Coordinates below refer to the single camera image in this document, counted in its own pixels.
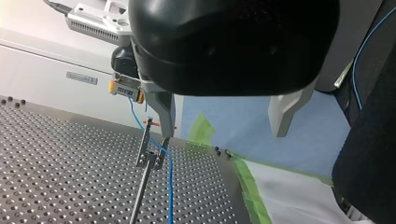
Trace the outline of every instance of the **black cable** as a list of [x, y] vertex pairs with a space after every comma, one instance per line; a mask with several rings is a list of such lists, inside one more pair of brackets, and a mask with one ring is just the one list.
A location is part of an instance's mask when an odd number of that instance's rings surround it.
[[64, 14], [65, 16], [67, 16], [67, 14], [73, 9], [71, 7], [67, 7], [65, 5], [59, 4], [59, 3], [53, 3], [50, 2], [49, 0], [44, 0], [44, 2], [49, 5], [50, 7], [52, 7], [53, 9], [61, 12], [62, 14]]

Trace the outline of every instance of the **clamp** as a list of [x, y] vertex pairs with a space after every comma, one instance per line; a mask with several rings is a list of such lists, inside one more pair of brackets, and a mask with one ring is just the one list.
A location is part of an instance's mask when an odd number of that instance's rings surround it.
[[[139, 190], [137, 192], [136, 200], [134, 201], [134, 210], [131, 215], [130, 224], [135, 224], [137, 215], [139, 214], [140, 205], [145, 194], [146, 186], [149, 181], [149, 174], [151, 170], [160, 170], [163, 167], [163, 159], [165, 158], [165, 152], [161, 149], [150, 149], [149, 141], [149, 129], [152, 124], [152, 118], [148, 118], [146, 130], [143, 133], [142, 141], [140, 143], [139, 152], [136, 158], [136, 167], [145, 168], [143, 172], [143, 178], [140, 182]], [[161, 141], [161, 147], [167, 148], [169, 144], [169, 137], [164, 138]]]

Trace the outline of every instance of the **black cover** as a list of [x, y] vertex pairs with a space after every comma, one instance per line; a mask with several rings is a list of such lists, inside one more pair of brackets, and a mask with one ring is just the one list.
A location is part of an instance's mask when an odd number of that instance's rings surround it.
[[318, 75], [338, 0], [131, 0], [139, 72], [184, 95], [275, 95]]
[[335, 190], [376, 224], [396, 223], [396, 48], [334, 165]]

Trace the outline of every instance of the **blue cable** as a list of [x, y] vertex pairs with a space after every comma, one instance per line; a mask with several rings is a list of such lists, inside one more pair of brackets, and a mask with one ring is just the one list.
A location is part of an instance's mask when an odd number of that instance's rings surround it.
[[[142, 131], [145, 130], [136, 113], [134, 112], [134, 103], [131, 100], [131, 97], [128, 96], [129, 103], [131, 104], [131, 111], [134, 115], [134, 119], [136, 123], [139, 125]], [[169, 172], [168, 172], [168, 189], [169, 189], [169, 199], [168, 199], [168, 224], [173, 224], [173, 185], [172, 185], [172, 176], [173, 176], [173, 160], [172, 154], [166, 150], [166, 148], [162, 147], [157, 141], [155, 141], [152, 137], [150, 137], [151, 143], [157, 147], [159, 150], [165, 152], [169, 160]]]
[[364, 39], [363, 43], [361, 44], [361, 47], [359, 48], [358, 54], [355, 57], [355, 60], [353, 62], [353, 67], [352, 67], [352, 83], [353, 83], [353, 91], [355, 92], [356, 96], [356, 101], [358, 102], [359, 109], [361, 110], [363, 108], [361, 104], [361, 96], [359, 95], [358, 88], [356, 86], [356, 80], [355, 80], [355, 71], [356, 71], [356, 64], [358, 63], [358, 59], [361, 56], [361, 51], [363, 50], [364, 46], [366, 45], [367, 41], [370, 39], [370, 37], [373, 35], [373, 33], [376, 31], [376, 29], [396, 10], [396, 7], [393, 8], [370, 32], [370, 34], [367, 35], [367, 37]]

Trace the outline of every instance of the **green tape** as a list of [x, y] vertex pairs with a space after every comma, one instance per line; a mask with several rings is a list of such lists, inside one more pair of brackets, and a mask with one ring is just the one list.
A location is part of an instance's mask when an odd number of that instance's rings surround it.
[[267, 209], [262, 202], [256, 181], [247, 165], [238, 157], [233, 158], [233, 165], [241, 182], [244, 202], [249, 212], [250, 221], [253, 224], [272, 224]]
[[210, 125], [203, 113], [200, 113], [190, 128], [188, 141], [198, 145], [212, 145], [212, 135], [215, 129]]

